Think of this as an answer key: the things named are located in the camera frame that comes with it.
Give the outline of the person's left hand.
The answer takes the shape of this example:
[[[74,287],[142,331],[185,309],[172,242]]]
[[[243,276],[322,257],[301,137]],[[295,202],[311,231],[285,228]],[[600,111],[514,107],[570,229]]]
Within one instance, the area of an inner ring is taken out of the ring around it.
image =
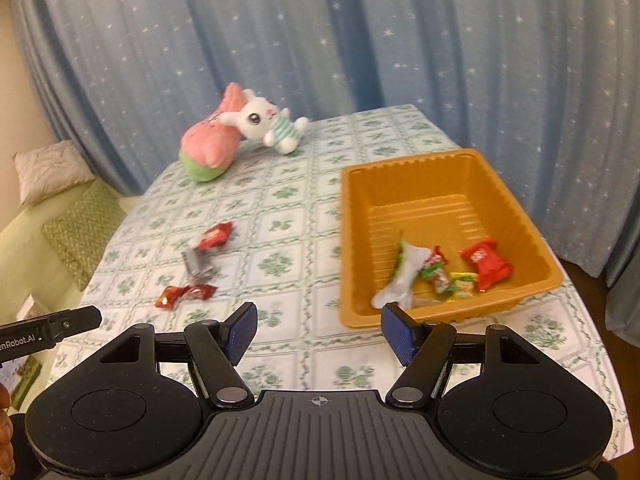
[[[8,415],[11,399],[8,389],[0,385],[0,471],[2,479],[9,479],[15,470],[12,446],[13,425]]]

